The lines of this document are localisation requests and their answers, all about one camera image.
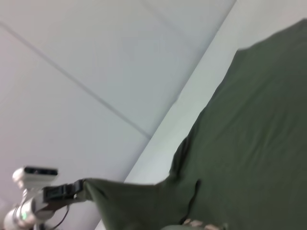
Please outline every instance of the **white ceiling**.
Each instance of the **white ceiling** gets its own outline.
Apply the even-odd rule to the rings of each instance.
[[[1,200],[19,202],[25,164],[123,181],[233,3],[0,0]],[[80,204],[61,228],[98,221]]]

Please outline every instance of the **green fabric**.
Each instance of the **green fabric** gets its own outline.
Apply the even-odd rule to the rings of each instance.
[[[236,53],[165,181],[84,184],[108,230],[159,230],[187,214],[198,179],[191,219],[231,230],[305,228],[306,20]]]

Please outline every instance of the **wire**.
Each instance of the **wire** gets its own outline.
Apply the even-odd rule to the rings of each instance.
[[[64,215],[64,217],[63,217],[63,219],[62,219],[56,226],[54,226],[53,228],[47,229],[47,230],[55,230],[58,226],[60,226],[60,225],[63,223],[63,221],[64,221],[65,218],[67,217],[67,214],[68,214],[69,209],[70,209],[69,205],[67,205],[66,207],[67,207],[67,211],[66,211],[66,213],[65,213],[65,215]]]

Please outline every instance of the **ceiling panel seam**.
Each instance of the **ceiling panel seam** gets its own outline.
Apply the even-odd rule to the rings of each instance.
[[[26,39],[24,39],[21,35],[19,35],[17,32],[15,32],[7,24],[0,21],[0,27],[2,27],[5,31],[7,31],[10,35],[12,35],[14,38],[16,38],[19,42],[21,42],[26,47],[28,47],[31,51],[33,51],[35,54],[37,54],[40,58],[42,58],[44,61],[46,61],[49,65],[51,65],[57,71],[62,73],[67,79],[72,81],[75,85],[77,85],[77,87],[79,87],[81,90],[83,90],[88,95],[90,95],[93,99],[98,101],[102,106],[106,107],[108,110],[110,110],[116,116],[118,116],[120,119],[122,119],[127,124],[132,126],[134,129],[136,129],[139,133],[141,133],[147,139],[149,139],[149,140],[151,139],[152,136],[149,135],[147,132],[145,132],[142,128],[140,128],[136,123],[129,120],[123,113],[121,113],[119,110],[114,108],[111,104],[109,104],[108,102],[103,100],[101,97],[99,97],[95,92],[93,92],[86,85],[84,85],[82,82],[77,80],[74,76],[72,76],[70,73],[68,73],[64,68],[62,68],[60,65],[58,65],[55,61],[50,59],[42,51],[40,51],[38,48],[36,48],[34,45],[32,45],[30,42],[28,42]]]

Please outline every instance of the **green light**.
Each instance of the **green light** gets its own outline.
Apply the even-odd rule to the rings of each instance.
[[[23,212],[23,213],[21,214],[21,217],[22,217],[22,219],[27,219],[27,213]]]

